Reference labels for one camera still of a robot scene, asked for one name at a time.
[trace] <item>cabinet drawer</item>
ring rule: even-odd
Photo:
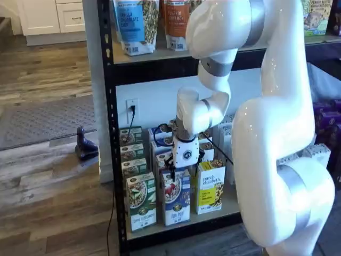
[[[85,31],[82,3],[57,4],[60,32]]]
[[[57,4],[81,3],[82,0],[56,0]]]

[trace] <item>white wall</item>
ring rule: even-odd
[[[17,0],[0,0],[0,17],[11,18],[15,35],[22,35]]]
[[[234,71],[229,79],[231,85],[231,103],[228,114],[235,113],[238,107],[248,99],[261,95],[261,70],[250,69]],[[139,120],[135,125],[143,128],[155,127],[160,123],[168,123],[176,116],[177,90],[183,86],[193,85],[200,98],[207,98],[212,91],[199,82],[198,77],[185,77],[164,81],[118,86],[117,107],[119,126],[129,126],[127,122],[126,100],[138,98]]]

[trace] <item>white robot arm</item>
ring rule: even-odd
[[[186,30],[188,49],[200,59],[199,79],[214,93],[198,101],[195,92],[179,91],[175,167],[195,163],[197,133],[223,119],[238,48],[267,44],[262,97],[237,111],[232,150],[243,222],[271,256],[310,255],[335,196],[333,181],[318,162],[300,158],[276,166],[277,159],[303,149],[314,135],[303,31],[300,0],[206,0]]]

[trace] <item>green cereal box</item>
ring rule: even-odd
[[[121,164],[123,179],[147,172],[147,162],[145,158],[126,161]]]
[[[132,127],[129,133],[129,128],[119,129],[119,143],[121,146],[143,143],[142,140],[142,127]]]
[[[213,212],[222,208],[225,166],[221,159],[199,164],[197,174],[197,214]]]
[[[132,144],[120,148],[121,162],[131,161],[144,157],[143,144]]]
[[[156,223],[155,179],[152,172],[126,180],[132,231]]]
[[[301,0],[303,5],[304,35],[325,35],[332,0]]]

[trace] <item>floor mat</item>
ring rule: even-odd
[[[11,107],[0,117],[0,150],[72,136],[80,125],[96,130],[92,96]]]

